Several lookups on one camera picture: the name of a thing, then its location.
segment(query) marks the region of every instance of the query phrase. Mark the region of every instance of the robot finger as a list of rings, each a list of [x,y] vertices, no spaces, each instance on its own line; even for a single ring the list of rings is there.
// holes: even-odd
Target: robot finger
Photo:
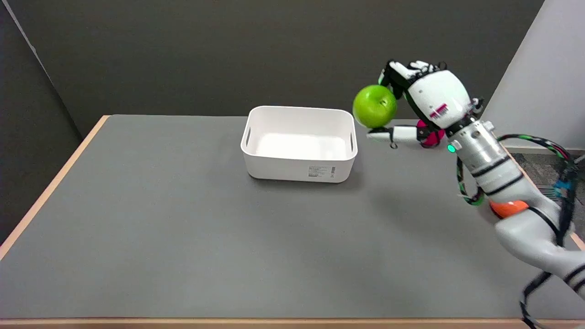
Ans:
[[[391,61],[390,67],[406,80],[413,78],[419,72],[419,70],[409,70],[404,65],[402,65],[402,63],[397,61]]]
[[[382,142],[389,142],[390,141],[390,133],[389,132],[369,132],[366,135],[367,138],[379,140]]]
[[[428,67],[428,66],[432,66],[432,65],[430,65],[429,63],[422,61],[422,60],[412,61],[408,65],[408,67],[418,69],[418,70],[422,70],[424,67]]]

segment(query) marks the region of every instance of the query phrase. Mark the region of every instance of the storage box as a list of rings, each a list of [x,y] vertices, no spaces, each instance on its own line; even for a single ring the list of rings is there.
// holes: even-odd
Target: storage box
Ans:
[[[248,173],[259,179],[340,183],[357,155],[352,115],[326,108],[257,107],[241,147]]]

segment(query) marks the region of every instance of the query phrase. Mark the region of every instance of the gray table top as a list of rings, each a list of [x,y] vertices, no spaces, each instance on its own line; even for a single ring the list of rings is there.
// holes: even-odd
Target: gray table top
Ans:
[[[453,154],[358,129],[344,183],[255,180],[245,122],[110,117],[0,262],[0,318],[520,316],[538,271],[457,196]],[[555,278],[531,313],[585,303]]]

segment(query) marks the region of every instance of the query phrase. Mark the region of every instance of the green apple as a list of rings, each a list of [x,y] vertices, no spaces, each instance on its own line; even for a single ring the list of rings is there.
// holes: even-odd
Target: green apple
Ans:
[[[353,117],[366,128],[380,128],[394,118],[396,107],[396,98],[388,88],[369,85],[353,100]]]

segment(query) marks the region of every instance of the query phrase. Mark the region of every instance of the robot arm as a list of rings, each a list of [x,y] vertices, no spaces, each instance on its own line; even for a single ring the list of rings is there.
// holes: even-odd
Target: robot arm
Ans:
[[[477,119],[482,100],[470,98],[461,81],[446,69],[446,65],[434,66],[423,61],[412,62],[406,67],[391,60],[378,83],[390,86],[396,98],[404,94],[430,130],[446,131],[457,156],[488,198],[496,203],[522,200],[529,205],[528,209],[495,225],[499,242],[521,261],[560,277],[585,299],[585,251],[568,251],[563,247],[563,237],[568,230],[566,218],[572,215],[572,210],[567,215],[566,208],[561,209],[545,197],[492,134],[493,125]],[[387,130],[385,135],[373,131],[371,135],[376,136],[372,137],[388,136],[392,142],[402,140],[394,136],[397,132],[398,135],[408,132],[409,139],[415,139],[418,133],[413,128],[382,129]]]

